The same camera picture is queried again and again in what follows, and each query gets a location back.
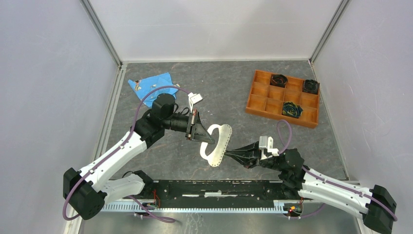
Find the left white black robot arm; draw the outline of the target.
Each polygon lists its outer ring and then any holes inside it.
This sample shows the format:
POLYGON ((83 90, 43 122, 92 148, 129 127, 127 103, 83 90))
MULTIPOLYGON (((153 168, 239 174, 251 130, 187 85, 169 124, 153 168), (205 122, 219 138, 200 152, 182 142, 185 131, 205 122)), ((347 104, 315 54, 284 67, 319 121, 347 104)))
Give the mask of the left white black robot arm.
POLYGON ((136 118, 130 130, 106 153, 78 171, 68 169, 63 175, 64 219, 91 219, 105 204, 129 195, 143 199, 150 197, 153 185, 140 176, 132 174, 117 180, 111 180, 111 177, 161 139, 166 130, 184 133, 190 141, 215 144, 194 108, 202 99, 200 94, 189 93, 189 112, 183 114, 177 111, 173 95, 158 95, 152 107, 136 118))

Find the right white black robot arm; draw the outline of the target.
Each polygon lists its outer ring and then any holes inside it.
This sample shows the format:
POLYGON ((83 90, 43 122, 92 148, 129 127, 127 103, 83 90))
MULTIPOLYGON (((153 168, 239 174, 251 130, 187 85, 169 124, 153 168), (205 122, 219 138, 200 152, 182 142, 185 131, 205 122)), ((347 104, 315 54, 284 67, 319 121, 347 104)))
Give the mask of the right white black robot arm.
POLYGON ((260 166, 279 171, 281 193, 286 199, 311 199, 336 207, 380 234, 390 234, 397 221, 397 204, 386 188, 375 185, 371 189, 326 176, 306 166, 297 149, 286 149, 275 156, 255 142, 227 150, 224 155, 248 169, 260 166))

